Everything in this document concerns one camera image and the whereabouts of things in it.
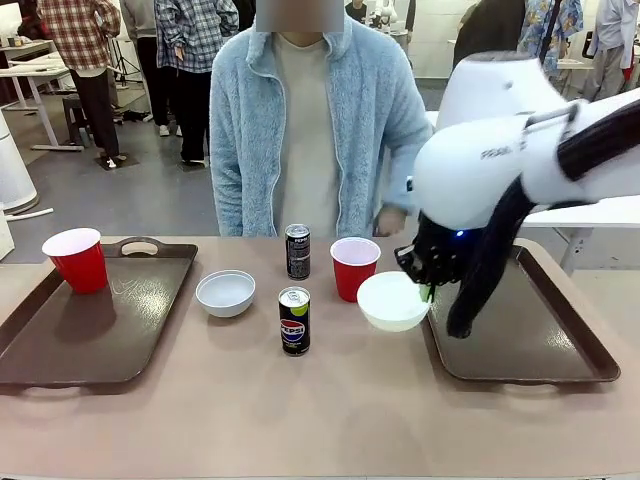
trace bowl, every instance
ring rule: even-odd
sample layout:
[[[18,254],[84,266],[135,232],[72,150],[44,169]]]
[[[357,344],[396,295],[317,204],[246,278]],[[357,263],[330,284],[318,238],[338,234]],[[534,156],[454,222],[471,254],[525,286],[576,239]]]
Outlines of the bowl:
[[[248,273],[223,270],[200,281],[196,298],[210,315],[231,318],[249,308],[255,291],[256,282]]]
[[[365,280],[358,305],[369,323],[386,332],[404,332],[418,325],[429,311],[420,286],[404,272],[385,272]]]

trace brown tray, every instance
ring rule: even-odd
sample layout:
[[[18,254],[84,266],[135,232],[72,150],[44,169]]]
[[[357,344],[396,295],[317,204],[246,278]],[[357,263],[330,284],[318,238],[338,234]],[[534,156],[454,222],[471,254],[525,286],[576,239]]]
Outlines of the brown tray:
[[[123,253],[131,243],[151,246]],[[124,383],[145,369],[198,247],[134,237],[103,250],[110,289],[76,295],[54,270],[0,326],[0,385]]]
[[[457,292],[458,285],[437,290],[428,315],[440,359],[454,377],[564,384],[620,376],[618,364],[526,248],[514,247],[498,288],[463,340],[446,329]]]

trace person's hand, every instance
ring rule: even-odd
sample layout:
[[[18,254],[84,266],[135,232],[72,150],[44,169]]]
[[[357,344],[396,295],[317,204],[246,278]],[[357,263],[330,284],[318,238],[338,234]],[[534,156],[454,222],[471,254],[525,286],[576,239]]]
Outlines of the person's hand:
[[[390,237],[404,230],[407,212],[397,207],[382,207],[375,228],[376,237]]]

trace black can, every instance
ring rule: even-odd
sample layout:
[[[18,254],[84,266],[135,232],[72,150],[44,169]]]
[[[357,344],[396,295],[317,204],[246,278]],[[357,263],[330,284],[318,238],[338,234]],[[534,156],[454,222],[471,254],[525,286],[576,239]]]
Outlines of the black can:
[[[287,355],[304,355],[311,345],[309,309],[311,295],[301,287],[285,288],[278,295],[282,349]]]
[[[287,274],[292,280],[305,280],[311,273],[311,230],[306,225],[289,225],[284,233]]]

